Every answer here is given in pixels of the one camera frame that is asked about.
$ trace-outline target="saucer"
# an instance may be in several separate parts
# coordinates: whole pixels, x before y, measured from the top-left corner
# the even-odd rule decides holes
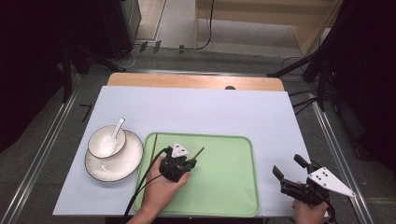
[[[124,131],[125,149],[116,155],[99,159],[87,150],[85,168],[93,178],[105,182],[121,180],[130,175],[139,165],[143,156],[143,144],[136,134]]]

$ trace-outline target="gray floor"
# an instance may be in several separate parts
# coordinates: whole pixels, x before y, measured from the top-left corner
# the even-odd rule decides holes
[[[175,3],[171,0],[167,2],[167,4]],[[169,8],[166,9],[164,16],[169,16],[166,12],[171,11]],[[159,36],[162,36],[163,40],[169,41],[168,43],[171,45],[172,36],[165,38],[164,30],[166,29],[163,28],[167,24],[167,22],[163,23]],[[186,36],[180,38],[191,40]],[[285,42],[285,44],[292,46],[291,42]],[[178,54],[178,51],[160,50],[160,52],[153,54],[152,49],[148,49],[142,53],[134,53],[135,63],[129,71],[156,69],[264,75],[279,70],[285,58],[295,55],[293,53],[295,47],[290,48],[291,51],[276,51],[274,49],[273,51],[265,50],[259,53],[249,53],[248,50],[240,54],[232,53],[234,49],[231,45],[224,50],[219,50],[227,51],[225,53],[186,51],[184,54]],[[131,62],[131,60],[120,61],[125,65]],[[293,60],[287,60],[283,66],[292,62]],[[301,70],[295,70],[293,74],[301,74],[301,72]],[[80,105],[95,104],[100,88],[106,85],[110,74],[111,72],[102,65],[93,63],[90,73],[84,76],[76,101],[73,103],[47,161],[21,210],[18,223],[105,223],[104,217],[54,217],[52,210],[87,125],[87,120],[82,122],[87,113],[87,107]],[[306,90],[306,85],[299,76],[285,75],[282,80],[288,92]],[[6,212],[14,192],[39,150],[61,107],[62,97],[62,90],[59,90],[32,121],[21,139],[15,145],[0,153],[0,217]],[[290,100],[294,104],[307,98],[307,94],[301,94],[290,97]],[[343,149],[375,223],[393,223],[396,218],[396,181],[391,171],[380,162],[359,160],[355,156],[354,144],[343,122],[332,110],[332,104],[327,103],[326,108],[326,114],[332,129],[341,149]],[[339,175],[313,107],[309,106],[296,118],[311,159],[327,166],[336,175]],[[332,194],[332,203],[337,211],[339,223],[359,223],[347,197]],[[290,221],[286,218],[271,218],[268,223],[290,223]]]

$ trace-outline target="white bowl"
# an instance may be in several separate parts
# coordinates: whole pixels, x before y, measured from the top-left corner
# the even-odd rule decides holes
[[[87,150],[85,168],[93,178],[105,182],[121,180],[139,165],[143,156],[143,144],[136,134],[129,131],[125,133],[124,149],[111,158],[98,159]]]
[[[116,155],[125,145],[125,131],[123,129],[119,129],[116,137],[116,143],[114,146],[114,150],[108,151],[106,150],[106,146],[111,144],[111,135],[114,132],[116,126],[106,126],[98,131],[96,131],[90,138],[88,142],[88,150],[94,157],[104,159],[109,158]]]

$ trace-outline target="white spoon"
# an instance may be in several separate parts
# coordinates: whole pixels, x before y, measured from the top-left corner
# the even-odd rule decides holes
[[[106,140],[105,144],[102,146],[101,154],[103,157],[108,157],[113,154],[114,149],[116,147],[116,138],[117,138],[117,133],[120,130],[120,127],[122,123],[125,121],[125,119],[120,119],[119,122],[117,123],[116,128],[114,129],[113,134],[111,134],[111,137]]]

